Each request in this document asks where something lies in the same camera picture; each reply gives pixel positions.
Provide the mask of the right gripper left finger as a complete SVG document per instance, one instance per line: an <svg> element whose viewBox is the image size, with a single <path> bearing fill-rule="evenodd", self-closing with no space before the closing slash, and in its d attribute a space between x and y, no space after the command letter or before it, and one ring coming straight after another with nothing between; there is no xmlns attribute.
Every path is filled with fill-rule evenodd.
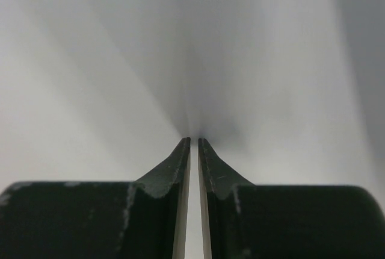
<svg viewBox="0 0 385 259"><path fill-rule="evenodd" d="M190 138L135 181L20 181L1 193L2 258L183 258Z"/></svg>

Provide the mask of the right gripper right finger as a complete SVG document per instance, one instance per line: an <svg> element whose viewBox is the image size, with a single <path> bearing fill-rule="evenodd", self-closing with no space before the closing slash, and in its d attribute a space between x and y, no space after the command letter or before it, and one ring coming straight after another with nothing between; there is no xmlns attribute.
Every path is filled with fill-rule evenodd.
<svg viewBox="0 0 385 259"><path fill-rule="evenodd" d="M256 185L198 142L205 258L383 258L384 214L357 186Z"/></svg>

